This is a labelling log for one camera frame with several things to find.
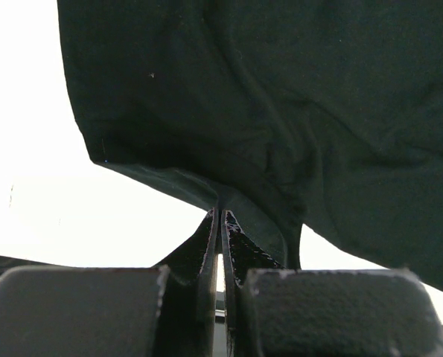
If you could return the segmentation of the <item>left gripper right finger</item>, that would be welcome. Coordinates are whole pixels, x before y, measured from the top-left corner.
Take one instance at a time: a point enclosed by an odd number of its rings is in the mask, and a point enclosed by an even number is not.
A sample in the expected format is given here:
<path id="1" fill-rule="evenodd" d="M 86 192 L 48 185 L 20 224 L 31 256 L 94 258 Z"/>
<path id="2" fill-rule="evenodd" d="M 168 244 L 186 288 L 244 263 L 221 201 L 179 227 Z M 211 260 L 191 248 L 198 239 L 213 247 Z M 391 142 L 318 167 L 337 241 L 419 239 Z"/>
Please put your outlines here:
<path id="1" fill-rule="evenodd" d="M 401 269 L 284 268 L 222 212 L 230 356 L 443 356 L 443 325 Z"/>

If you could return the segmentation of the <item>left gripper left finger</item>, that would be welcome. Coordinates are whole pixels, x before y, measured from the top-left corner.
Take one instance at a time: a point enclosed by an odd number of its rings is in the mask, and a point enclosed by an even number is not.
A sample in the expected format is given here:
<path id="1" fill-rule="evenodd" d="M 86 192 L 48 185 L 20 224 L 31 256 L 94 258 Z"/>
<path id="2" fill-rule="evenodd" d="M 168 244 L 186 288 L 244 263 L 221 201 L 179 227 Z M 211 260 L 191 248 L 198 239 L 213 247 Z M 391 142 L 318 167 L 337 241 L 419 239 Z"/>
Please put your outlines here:
<path id="1" fill-rule="evenodd" d="M 0 261 L 0 356 L 210 356 L 219 212 L 149 268 Z"/>

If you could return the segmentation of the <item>black daisy t-shirt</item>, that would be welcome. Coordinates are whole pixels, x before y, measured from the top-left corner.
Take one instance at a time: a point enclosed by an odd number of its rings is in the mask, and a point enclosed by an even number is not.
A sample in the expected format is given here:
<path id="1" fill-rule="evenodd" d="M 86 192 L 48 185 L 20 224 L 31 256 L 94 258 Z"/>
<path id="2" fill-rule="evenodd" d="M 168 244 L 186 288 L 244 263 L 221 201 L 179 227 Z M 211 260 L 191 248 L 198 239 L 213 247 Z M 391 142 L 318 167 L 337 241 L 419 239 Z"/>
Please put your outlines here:
<path id="1" fill-rule="evenodd" d="M 59 1 L 91 161 L 443 291 L 443 1 Z"/>

